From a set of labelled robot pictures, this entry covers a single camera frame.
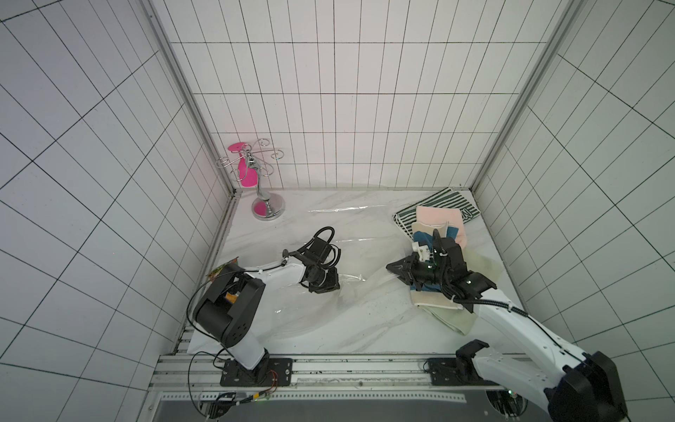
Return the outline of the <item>clear plastic vacuum bag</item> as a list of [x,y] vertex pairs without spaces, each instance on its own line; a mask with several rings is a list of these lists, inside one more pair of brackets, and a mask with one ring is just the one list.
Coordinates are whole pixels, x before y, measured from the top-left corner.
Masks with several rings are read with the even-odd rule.
[[389,198],[295,202],[277,220],[237,216],[219,260],[267,287],[252,331],[275,349],[348,348],[417,316],[409,288],[386,266],[411,250]]

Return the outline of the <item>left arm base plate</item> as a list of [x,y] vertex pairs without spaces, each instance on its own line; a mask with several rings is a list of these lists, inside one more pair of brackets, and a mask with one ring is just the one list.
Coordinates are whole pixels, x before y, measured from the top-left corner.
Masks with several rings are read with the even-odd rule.
[[255,369],[246,369],[236,360],[223,365],[220,385],[224,388],[288,387],[294,361],[290,358],[264,357]]

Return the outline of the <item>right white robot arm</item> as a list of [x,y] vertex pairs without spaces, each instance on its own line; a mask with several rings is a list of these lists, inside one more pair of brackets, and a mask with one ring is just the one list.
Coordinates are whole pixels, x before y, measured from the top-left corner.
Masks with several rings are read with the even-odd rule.
[[604,353],[587,353],[518,308],[483,274],[469,270],[462,248],[435,231],[430,245],[389,263],[406,285],[438,288],[446,299],[481,318],[521,347],[529,362],[474,339],[455,352],[463,384],[495,383],[546,411],[554,421],[623,421],[629,409],[619,371]]

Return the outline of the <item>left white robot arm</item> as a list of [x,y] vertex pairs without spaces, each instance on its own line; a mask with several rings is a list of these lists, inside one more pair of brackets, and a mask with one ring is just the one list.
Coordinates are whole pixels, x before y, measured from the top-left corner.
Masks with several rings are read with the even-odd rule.
[[214,269],[188,302],[186,319],[250,377],[268,372],[270,339],[311,332],[336,314],[340,249],[326,226],[277,263],[253,269],[237,260]]

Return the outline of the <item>pink towel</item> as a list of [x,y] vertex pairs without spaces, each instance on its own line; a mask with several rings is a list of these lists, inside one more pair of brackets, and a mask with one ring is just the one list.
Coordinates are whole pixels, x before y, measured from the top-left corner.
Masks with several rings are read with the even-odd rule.
[[448,230],[456,229],[455,242],[464,249],[468,244],[468,237],[462,220],[460,209],[440,209],[439,207],[417,207],[417,221],[411,226],[412,231],[432,235],[438,229],[443,237],[449,237]]

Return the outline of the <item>blue and cream towel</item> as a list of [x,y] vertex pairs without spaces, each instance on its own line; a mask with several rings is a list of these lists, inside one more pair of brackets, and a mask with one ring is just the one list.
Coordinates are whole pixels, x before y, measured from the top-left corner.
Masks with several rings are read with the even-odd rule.
[[457,228],[422,223],[414,223],[413,227],[416,258],[410,283],[412,303],[420,308],[458,311],[462,306],[451,299],[462,299],[458,283],[469,270],[462,246],[455,241]]

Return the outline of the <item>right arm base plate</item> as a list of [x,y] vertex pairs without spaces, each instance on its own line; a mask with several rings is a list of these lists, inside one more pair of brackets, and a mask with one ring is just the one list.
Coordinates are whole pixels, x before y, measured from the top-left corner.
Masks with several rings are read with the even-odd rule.
[[478,376],[473,364],[457,358],[430,358],[423,365],[432,386],[496,386]]

